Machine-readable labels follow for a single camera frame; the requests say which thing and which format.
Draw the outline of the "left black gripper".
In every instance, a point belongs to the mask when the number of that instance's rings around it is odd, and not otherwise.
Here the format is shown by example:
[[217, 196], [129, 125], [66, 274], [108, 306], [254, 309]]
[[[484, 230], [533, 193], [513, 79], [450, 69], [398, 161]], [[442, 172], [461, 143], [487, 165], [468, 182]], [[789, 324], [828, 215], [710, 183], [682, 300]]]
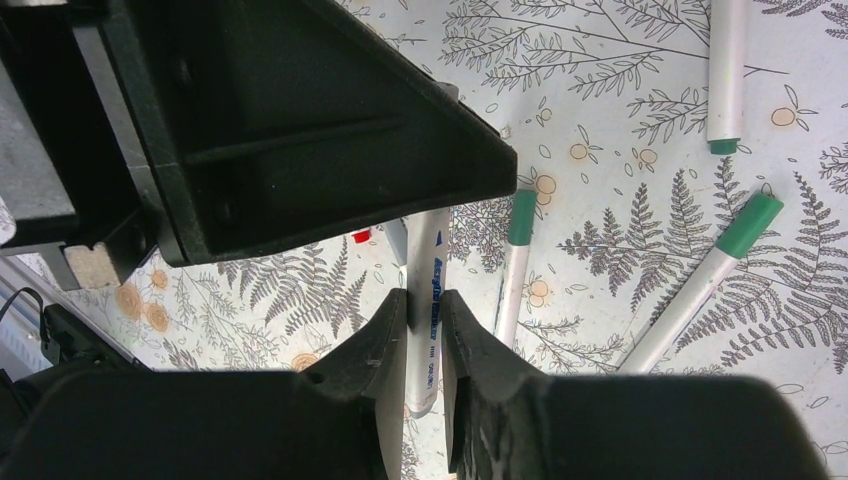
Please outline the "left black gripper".
[[39, 255], [68, 291], [121, 285], [155, 245], [95, 84], [106, 16], [103, 1], [1, 5], [1, 252]]

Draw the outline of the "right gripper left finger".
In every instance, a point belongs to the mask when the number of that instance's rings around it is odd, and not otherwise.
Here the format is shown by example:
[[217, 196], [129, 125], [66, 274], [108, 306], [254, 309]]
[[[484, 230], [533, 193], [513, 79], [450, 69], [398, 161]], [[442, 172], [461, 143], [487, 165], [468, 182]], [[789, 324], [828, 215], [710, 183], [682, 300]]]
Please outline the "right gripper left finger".
[[5, 479], [397, 479], [407, 294], [306, 369], [84, 372], [28, 404], [1, 380]]

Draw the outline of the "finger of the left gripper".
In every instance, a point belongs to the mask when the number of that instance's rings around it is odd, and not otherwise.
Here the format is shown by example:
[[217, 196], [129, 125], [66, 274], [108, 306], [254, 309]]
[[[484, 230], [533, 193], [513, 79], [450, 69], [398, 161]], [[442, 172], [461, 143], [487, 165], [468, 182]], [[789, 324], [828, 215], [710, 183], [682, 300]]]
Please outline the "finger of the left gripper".
[[80, 1], [69, 16], [173, 266], [514, 191], [497, 131], [333, 1]]

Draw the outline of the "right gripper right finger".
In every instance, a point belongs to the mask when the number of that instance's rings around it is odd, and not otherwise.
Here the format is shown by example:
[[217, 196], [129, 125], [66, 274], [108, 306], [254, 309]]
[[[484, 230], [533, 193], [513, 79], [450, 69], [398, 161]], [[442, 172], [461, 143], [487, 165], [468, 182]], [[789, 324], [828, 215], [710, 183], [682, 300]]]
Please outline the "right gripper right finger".
[[546, 374], [459, 292], [440, 300], [446, 447], [460, 479], [824, 479], [790, 405], [738, 376]]

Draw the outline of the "grey capped slanted marker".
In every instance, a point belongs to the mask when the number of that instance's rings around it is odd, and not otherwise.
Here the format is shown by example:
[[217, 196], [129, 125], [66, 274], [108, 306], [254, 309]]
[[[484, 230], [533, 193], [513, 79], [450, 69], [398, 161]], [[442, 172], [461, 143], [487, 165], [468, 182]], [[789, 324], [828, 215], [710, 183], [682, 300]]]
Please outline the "grey capped slanted marker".
[[407, 400], [410, 415], [428, 414], [438, 396], [441, 363], [440, 298], [450, 245], [448, 208], [408, 219], [407, 245]]

